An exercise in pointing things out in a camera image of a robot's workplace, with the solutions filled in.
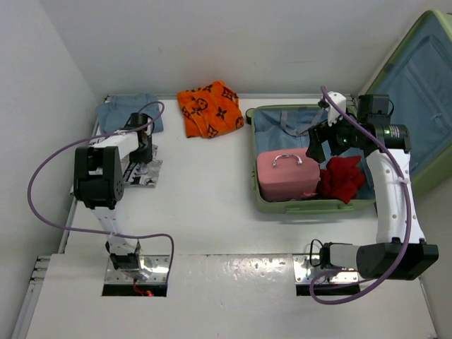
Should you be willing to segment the newspaper print cloth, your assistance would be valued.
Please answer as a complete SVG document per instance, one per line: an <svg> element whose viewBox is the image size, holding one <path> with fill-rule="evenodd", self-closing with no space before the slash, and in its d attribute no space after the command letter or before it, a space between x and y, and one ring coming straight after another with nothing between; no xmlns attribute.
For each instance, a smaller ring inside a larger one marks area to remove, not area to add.
<svg viewBox="0 0 452 339"><path fill-rule="evenodd" d="M114 189L156 186L162 167L162 161L156 158L157 146L153 145L153 160L148 164L129 161L129 154L138 148L135 133L115 135L97 143L91 142L89 146L87 178L90 181Z"/></svg>

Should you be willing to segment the red garment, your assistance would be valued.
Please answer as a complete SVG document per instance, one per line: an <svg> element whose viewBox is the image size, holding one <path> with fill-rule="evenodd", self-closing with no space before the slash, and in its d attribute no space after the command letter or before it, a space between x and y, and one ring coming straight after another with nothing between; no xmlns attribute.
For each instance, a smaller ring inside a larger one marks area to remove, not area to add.
<svg viewBox="0 0 452 339"><path fill-rule="evenodd" d="M332 157L325 169L320 170L316 192L321 198L335 199L348 204L364 186L365 175L358 164L362 157Z"/></svg>

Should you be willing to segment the pink vanity case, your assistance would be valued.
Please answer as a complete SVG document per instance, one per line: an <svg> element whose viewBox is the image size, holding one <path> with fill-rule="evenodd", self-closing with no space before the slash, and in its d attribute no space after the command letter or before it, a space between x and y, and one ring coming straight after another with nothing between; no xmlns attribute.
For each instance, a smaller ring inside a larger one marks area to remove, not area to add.
<svg viewBox="0 0 452 339"><path fill-rule="evenodd" d="M307 157L306 148L263 152L256 171L261 197L268 202L311 198L320 181L320 165Z"/></svg>

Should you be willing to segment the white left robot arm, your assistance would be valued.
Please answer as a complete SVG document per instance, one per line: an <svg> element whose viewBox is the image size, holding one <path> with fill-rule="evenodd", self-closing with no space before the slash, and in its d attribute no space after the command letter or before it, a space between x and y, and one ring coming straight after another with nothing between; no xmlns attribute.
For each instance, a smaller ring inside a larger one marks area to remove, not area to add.
<svg viewBox="0 0 452 339"><path fill-rule="evenodd" d="M139 169L153 161L153 127L147 114L135 112L114 136L75 151L74 196L107 233L106 249L114 269L137 281L147 280L152 269L145 263L140 242L125 235L126 219L120 210L125 189L121 161L126 158L132 168Z"/></svg>

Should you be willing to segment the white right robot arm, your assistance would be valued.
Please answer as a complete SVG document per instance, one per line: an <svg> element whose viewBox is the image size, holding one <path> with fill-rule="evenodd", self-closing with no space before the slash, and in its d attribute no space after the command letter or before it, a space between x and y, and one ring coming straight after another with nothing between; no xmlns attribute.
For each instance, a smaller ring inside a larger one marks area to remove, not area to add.
<svg viewBox="0 0 452 339"><path fill-rule="evenodd" d="M421 230L410 181L411 142L407 126L392 124L394 105L388 95L362 95L357 114L347 113L347 100L324 91L319 107L328 117L309 128L307 157L323 162L323 143L337 158L356 148L371 174L378 229L373 244L329 242L320 250L322 269L352 268L364 279L414 280L439 258Z"/></svg>

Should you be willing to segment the light blue jeans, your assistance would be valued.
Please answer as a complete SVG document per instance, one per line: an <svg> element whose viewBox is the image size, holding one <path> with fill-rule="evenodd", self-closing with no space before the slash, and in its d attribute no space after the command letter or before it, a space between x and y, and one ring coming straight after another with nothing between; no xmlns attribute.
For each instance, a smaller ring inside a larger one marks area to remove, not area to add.
<svg viewBox="0 0 452 339"><path fill-rule="evenodd" d="M125 126L132 113L136 113L157 97L147 93L138 95L111 95L108 101L96 107L97 121L101 134L113 133Z"/></svg>

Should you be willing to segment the green suitcase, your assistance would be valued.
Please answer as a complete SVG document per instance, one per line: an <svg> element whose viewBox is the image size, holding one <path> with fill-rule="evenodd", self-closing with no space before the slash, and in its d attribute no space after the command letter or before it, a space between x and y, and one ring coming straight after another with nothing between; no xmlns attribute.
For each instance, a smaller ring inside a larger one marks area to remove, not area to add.
<svg viewBox="0 0 452 339"><path fill-rule="evenodd" d="M394 124L410 133L412 192L419 198L451 176L451 14L424 12L381 68L369 94L385 94L395 105ZM248 109L254 154L301 148L307 129L326 111L316 104Z"/></svg>

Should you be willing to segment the orange patterned garment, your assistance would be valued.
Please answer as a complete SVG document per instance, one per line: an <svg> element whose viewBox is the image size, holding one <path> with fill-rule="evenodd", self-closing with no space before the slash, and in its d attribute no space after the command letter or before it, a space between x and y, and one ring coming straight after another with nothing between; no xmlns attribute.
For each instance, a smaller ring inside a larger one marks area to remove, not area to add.
<svg viewBox="0 0 452 339"><path fill-rule="evenodd" d="M216 138L244 126L239 97L222 81L177 93L187 138Z"/></svg>

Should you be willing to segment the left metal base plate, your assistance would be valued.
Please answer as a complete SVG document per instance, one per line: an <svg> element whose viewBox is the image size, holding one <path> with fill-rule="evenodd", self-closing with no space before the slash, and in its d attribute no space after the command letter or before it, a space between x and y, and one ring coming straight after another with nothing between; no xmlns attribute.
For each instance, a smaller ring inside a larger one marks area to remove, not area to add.
<svg viewBox="0 0 452 339"><path fill-rule="evenodd" d="M106 285L166 285L169 273L169 256L140 255L137 268L114 267L109 258L105 272Z"/></svg>

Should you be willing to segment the metal base plate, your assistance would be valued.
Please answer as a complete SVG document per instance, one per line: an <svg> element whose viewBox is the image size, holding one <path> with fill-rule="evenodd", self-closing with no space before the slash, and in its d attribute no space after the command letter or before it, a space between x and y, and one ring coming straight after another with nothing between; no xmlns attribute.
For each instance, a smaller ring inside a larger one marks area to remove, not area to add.
<svg viewBox="0 0 452 339"><path fill-rule="evenodd" d="M295 274L295 283L297 285L309 285L310 282L317 276L324 272L318 266L319 255L314 254L312 259L309 259L308 254L294 254L293 268ZM334 269L327 269L326 274L318 279L316 285L338 285L347 283L359 282L359 274L353 269L341 269L339 273L334 273Z"/></svg>
<svg viewBox="0 0 452 339"><path fill-rule="evenodd" d="M109 258L105 272L106 285L166 285L169 273L169 256L140 255L137 268L114 267Z"/></svg>

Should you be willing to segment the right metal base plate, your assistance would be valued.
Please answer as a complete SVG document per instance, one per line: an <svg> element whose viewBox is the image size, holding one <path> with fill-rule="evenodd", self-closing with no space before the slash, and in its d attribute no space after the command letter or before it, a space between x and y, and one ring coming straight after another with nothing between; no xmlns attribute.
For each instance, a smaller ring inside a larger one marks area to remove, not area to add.
<svg viewBox="0 0 452 339"><path fill-rule="evenodd" d="M324 272L318 266L319 255L314 254L312 259L309 259L308 254L294 254L293 268L295 274L295 283L297 285L309 285L310 282L317 276ZM318 279L316 285L338 285L347 283L359 282L359 274L353 269L341 269L339 273L334 273L334 269L327 269L326 274Z"/></svg>

